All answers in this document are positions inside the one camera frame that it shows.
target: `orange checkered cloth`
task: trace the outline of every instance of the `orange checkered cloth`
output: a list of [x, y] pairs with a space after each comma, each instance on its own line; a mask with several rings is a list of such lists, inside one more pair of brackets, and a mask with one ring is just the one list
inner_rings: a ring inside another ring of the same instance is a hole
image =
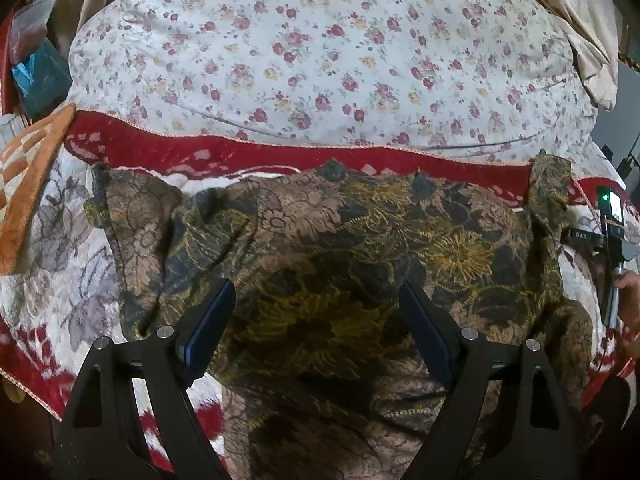
[[40, 187], [75, 111], [69, 105], [32, 124], [0, 155], [0, 275], [15, 272]]

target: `blue bag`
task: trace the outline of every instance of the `blue bag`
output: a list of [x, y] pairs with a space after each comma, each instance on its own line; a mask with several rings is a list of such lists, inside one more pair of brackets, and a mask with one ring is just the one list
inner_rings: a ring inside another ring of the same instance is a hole
[[26, 63], [18, 63], [11, 71], [24, 111], [31, 119], [66, 97], [71, 88], [68, 63], [47, 38]]

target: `silver screw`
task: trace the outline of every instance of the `silver screw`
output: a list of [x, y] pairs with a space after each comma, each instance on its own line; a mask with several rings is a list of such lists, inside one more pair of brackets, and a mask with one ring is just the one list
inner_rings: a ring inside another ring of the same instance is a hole
[[102, 350], [103, 348], [106, 348], [106, 346], [109, 344], [109, 341], [111, 341], [111, 339], [109, 339], [107, 336], [100, 336], [94, 341], [94, 348], [96, 350]]
[[535, 339], [527, 339], [525, 345], [527, 345], [527, 348], [532, 352], [537, 352], [538, 350], [540, 350], [540, 343]]
[[478, 330], [476, 330], [475, 328], [471, 328], [470, 326], [465, 326], [460, 333], [462, 334], [462, 337], [469, 340], [469, 341], [473, 341], [474, 339], [478, 338]]
[[171, 325], [161, 326], [156, 334], [160, 339], [166, 339], [174, 334], [174, 327], [172, 327]]

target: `brown floral fabric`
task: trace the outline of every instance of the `brown floral fabric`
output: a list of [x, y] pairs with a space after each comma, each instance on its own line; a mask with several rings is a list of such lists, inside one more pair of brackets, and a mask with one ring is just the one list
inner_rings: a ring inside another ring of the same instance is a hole
[[[405, 279], [494, 341], [540, 339], [576, 405], [591, 327], [562, 297], [569, 182], [568, 161], [541, 154], [527, 205], [513, 210], [464, 182], [329, 161], [205, 190], [169, 220], [175, 189], [97, 170], [92, 206], [117, 254], [127, 336], [176, 322], [214, 276], [235, 283], [209, 367], [225, 387], [233, 478], [369, 480], [401, 477], [445, 395], [399, 315]], [[496, 401], [494, 385], [470, 463]]]

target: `device screen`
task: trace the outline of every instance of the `device screen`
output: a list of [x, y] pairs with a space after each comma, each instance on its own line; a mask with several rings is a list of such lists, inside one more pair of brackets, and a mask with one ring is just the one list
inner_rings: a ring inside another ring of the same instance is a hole
[[611, 216], [622, 224], [622, 202], [620, 202], [620, 197], [611, 192], [609, 193], [609, 202], [611, 204]]

